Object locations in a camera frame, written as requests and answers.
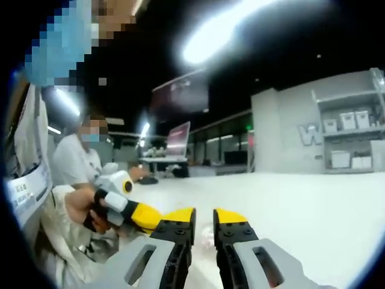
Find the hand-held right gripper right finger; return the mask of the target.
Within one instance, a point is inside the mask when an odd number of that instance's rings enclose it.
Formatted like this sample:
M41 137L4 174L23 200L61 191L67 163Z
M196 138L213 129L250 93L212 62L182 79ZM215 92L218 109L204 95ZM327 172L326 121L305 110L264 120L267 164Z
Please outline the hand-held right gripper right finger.
M268 238L260 239L247 219L213 212L217 266L224 288L330 288L309 279L302 263Z

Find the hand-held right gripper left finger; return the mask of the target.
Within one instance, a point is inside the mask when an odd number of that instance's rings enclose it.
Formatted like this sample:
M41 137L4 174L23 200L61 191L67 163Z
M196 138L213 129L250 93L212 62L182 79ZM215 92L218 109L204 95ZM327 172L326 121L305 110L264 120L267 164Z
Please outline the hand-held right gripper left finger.
M194 208L167 214L150 236L137 237L105 263L99 288L184 288L195 227Z

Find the person's left hand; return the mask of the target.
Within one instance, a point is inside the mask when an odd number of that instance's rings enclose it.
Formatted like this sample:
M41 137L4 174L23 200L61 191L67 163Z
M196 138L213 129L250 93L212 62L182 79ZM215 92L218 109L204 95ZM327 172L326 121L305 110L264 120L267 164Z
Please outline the person's left hand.
M76 187L74 191L64 197L68 216L72 221L99 234L111 229L106 218L100 216L94 209L96 189L89 186Z

